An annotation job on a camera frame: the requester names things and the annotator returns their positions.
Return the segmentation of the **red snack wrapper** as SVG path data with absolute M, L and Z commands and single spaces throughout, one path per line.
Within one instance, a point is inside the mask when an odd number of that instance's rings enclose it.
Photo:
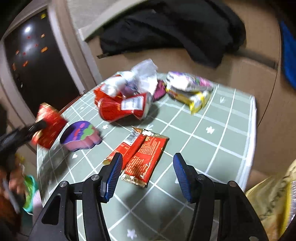
M 121 179 L 145 188 L 161 158 L 169 138 L 144 128 L 132 128 L 132 132 L 103 161 L 110 164 L 116 153 L 122 154 Z

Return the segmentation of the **red drink can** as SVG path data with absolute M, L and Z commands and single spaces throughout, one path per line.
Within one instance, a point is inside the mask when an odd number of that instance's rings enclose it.
M 46 127 L 33 135 L 32 143 L 50 149 L 67 124 L 67 120 L 51 105 L 42 103 L 36 118 L 36 122 L 38 121 L 44 121 Z

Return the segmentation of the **blue towel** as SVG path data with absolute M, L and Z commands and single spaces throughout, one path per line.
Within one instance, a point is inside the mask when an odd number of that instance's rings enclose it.
M 284 21 L 280 21 L 279 26 L 281 35 L 281 68 L 287 82 L 295 89 L 295 37 Z

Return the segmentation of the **red plastic bag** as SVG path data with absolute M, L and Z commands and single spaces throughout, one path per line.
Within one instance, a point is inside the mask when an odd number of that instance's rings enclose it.
M 99 115 L 107 122 L 130 115 L 142 120 L 147 116 L 153 101 L 149 92 L 139 93 L 134 80 L 127 80 L 122 73 L 107 78 L 95 88 L 94 94 Z

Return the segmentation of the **silver pink snack wrapper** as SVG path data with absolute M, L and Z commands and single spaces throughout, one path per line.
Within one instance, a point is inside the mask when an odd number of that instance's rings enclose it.
M 212 91 L 214 85 L 208 79 L 189 73 L 168 72 L 166 76 L 166 86 L 173 87 L 184 92 Z

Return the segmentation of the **black jacket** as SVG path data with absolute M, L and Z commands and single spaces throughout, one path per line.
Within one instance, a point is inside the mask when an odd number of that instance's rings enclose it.
M 246 39 L 243 21 L 222 1 L 145 1 L 103 26 L 104 56 L 183 48 L 197 63 L 216 68 Z

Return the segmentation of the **yellow candy bar wrapper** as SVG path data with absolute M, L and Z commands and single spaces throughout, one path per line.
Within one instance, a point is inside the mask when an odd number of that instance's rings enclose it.
M 211 94 L 207 90 L 202 92 L 184 92 L 174 87 L 166 87 L 166 92 L 170 97 L 187 105 L 191 115 L 198 113 L 206 106 Z

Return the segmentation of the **yellow plastic bag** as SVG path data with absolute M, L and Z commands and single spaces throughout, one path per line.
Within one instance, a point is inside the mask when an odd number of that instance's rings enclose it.
M 279 240 L 295 218 L 295 162 L 246 192 L 269 240 Z

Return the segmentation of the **green trash bin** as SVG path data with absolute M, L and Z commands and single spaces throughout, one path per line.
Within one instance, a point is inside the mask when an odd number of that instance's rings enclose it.
M 25 175 L 24 184 L 26 187 L 25 191 L 25 204 L 23 205 L 23 210 L 28 214 L 33 214 L 33 198 L 35 193 L 39 190 L 39 186 L 34 176 Z

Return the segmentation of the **white tissue paper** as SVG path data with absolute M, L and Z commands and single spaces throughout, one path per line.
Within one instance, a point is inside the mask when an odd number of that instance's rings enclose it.
M 119 94 L 130 97 L 145 92 L 153 95 L 158 85 L 157 70 L 151 59 L 144 60 L 129 71 L 120 71 L 107 78 L 101 91 L 110 97 Z

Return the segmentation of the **dark window door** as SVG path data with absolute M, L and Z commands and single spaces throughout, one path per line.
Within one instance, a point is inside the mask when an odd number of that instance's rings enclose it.
M 14 82 L 33 115 L 42 103 L 62 110 L 80 95 L 59 51 L 47 10 L 9 33 L 4 49 Z

